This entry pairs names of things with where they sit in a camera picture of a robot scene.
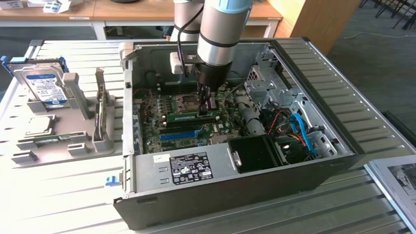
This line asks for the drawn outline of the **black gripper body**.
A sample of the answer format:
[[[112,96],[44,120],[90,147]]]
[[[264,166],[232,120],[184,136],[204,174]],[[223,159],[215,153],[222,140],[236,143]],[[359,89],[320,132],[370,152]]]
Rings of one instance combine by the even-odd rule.
[[[224,84],[232,63],[222,66],[214,66],[208,63],[198,64],[198,81],[202,85],[207,86],[210,89],[219,89]]]

